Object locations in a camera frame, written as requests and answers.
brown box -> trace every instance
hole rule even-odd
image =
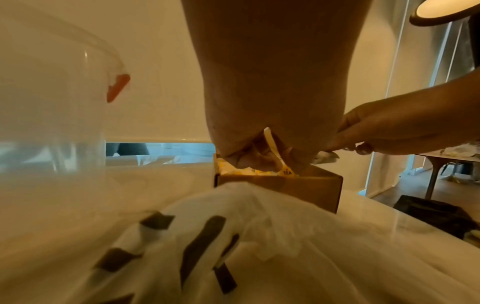
[[[297,177],[261,175],[220,175],[217,155],[213,156],[215,167],[214,186],[228,182],[246,181],[254,185],[288,194],[312,203],[322,209],[336,213],[344,178],[329,171],[310,166]]]

translucent plastic bag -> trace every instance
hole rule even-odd
[[[361,226],[246,183],[131,226],[67,303],[479,303]]]

lampshade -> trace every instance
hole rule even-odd
[[[426,0],[410,16],[419,27],[436,26],[480,13],[480,0]]]

black stripe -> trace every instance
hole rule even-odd
[[[166,230],[170,227],[170,224],[174,220],[175,216],[173,215],[163,215],[160,212],[156,211],[154,214],[143,219],[140,224],[155,230]]]
[[[234,246],[235,244],[239,241],[240,239],[240,235],[237,233],[235,234],[232,238],[231,238],[231,241],[230,241],[230,244],[228,244],[227,247],[225,247],[225,249],[223,250],[223,252],[221,253],[221,257],[225,256]]]
[[[230,273],[225,263],[223,263],[219,268],[214,268],[213,271],[215,272],[216,280],[218,281],[223,294],[232,292],[237,287],[237,282],[235,282],[234,277]]]
[[[122,297],[115,298],[113,300],[108,300],[105,302],[100,302],[98,304],[130,304],[134,299],[135,294],[130,293]]]
[[[131,254],[120,248],[110,248],[95,264],[94,268],[117,272],[131,260],[141,257],[142,254]]]
[[[226,218],[218,215],[208,219],[200,233],[185,248],[180,267],[180,281],[182,286],[197,262],[202,257],[205,250],[220,234],[224,228],[226,220]]]

